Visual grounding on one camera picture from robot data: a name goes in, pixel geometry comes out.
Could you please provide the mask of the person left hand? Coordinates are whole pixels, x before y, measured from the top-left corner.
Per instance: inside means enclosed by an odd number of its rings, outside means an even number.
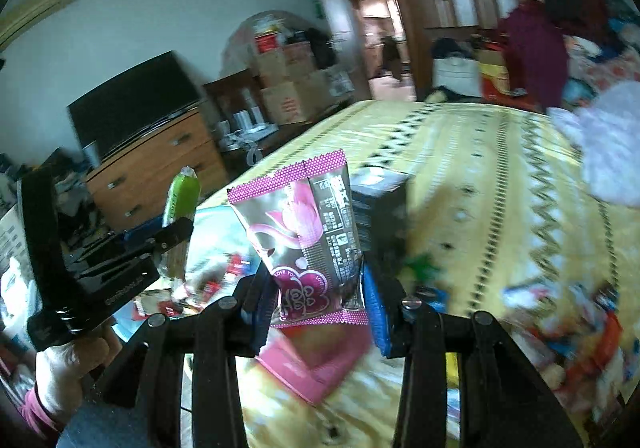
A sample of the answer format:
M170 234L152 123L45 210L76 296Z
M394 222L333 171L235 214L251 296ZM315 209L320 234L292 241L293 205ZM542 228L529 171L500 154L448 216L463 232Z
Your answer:
M84 399L82 380L97 368L106 368L122 343L107 318L88 336L62 346L51 346L36 357L36 395L55 422L65 424Z

